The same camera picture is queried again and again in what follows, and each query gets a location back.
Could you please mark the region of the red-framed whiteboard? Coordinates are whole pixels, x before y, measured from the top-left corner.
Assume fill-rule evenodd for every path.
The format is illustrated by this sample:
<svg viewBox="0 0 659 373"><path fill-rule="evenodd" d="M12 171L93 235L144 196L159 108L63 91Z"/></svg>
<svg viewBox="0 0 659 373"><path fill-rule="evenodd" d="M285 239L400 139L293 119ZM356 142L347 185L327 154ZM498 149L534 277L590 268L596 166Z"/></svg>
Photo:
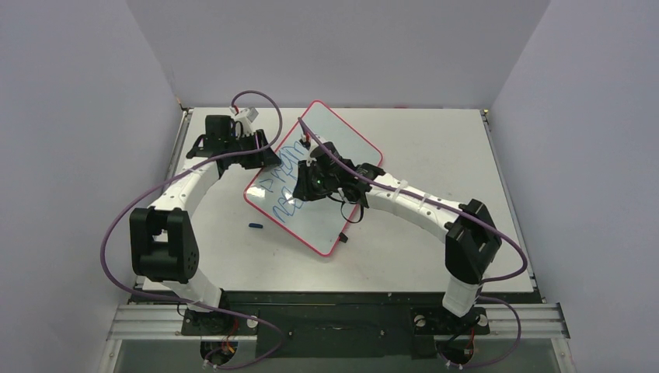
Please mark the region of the red-framed whiteboard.
<svg viewBox="0 0 659 373"><path fill-rule="evenodd" d="M382 164L381 151L325 103L312 102L301 118L321 141L331 141L339 156L355 165ZM326 182L318 166L303 166L302 174L298 173L298 164L306 164L309 158L302 135L302 127L295 123L275 150L281 164L258 172L243 196L286 232L319 255L328 256L340 241L347 219L359 208L349 204L341 207L326 198L330 187L338 183Z"/></svg>

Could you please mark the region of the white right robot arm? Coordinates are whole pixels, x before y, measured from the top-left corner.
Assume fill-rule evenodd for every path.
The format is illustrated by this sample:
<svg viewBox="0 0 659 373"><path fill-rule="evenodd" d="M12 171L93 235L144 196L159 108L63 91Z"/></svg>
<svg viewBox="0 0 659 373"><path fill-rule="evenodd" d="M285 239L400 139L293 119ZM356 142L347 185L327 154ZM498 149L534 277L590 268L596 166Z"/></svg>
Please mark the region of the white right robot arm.
<svg viewBox="0 0 659 373"><path fill-rule="evenodd" d="M408 186L369 163L354 165L341 157L333 143L324 147L301 139L307 150L298 162L298 180L293 197L301 201L329 198L341 204L356 204L388 212L431 233L445 245L448 286L438 311L440 325L457 332L469 322L469 313L482 288L487 267L502 240L486 230L493 219L486 205L472 199L467 204L442 200Z"/></svg>

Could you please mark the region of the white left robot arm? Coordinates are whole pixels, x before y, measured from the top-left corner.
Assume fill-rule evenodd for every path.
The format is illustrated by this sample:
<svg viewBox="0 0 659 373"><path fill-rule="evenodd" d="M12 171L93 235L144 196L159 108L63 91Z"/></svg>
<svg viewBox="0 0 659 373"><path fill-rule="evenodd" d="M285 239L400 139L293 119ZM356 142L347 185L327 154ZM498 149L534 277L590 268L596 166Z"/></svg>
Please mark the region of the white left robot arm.
<svg viewBox="0 0 659 373"><path fill-rule="evenodd" d="M228 299L199 268L200 252L191 216L225 171L280 165L263 130L253 129L255 114L208 115L205 131L185 155L178 180L146 208L129 217L134 272L160 283L179 299L189 300L187 322L213 334L236 323Z"/></svg>

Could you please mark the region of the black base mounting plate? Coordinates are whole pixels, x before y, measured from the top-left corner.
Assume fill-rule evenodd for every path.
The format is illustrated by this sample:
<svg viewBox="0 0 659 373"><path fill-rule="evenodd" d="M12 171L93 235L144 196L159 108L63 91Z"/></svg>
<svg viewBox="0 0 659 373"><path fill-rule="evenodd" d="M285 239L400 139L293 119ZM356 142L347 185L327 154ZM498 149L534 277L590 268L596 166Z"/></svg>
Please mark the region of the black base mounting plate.
<svg viewBox="0 0 659 373"><path fill-rule="evenodd" d="M182 303L134 297L117 311L110 334L126 340L196 342L209 365L225 367L255 357L396 355L464 364L475 353L476 337L497 334L498 312L511 326L506 337L518 342L524 306L541 301L538 292L488 294L458 318L443 309L437 292L230 291L225 296L227 315L236 318L226 333L192 326Z"/></svg>

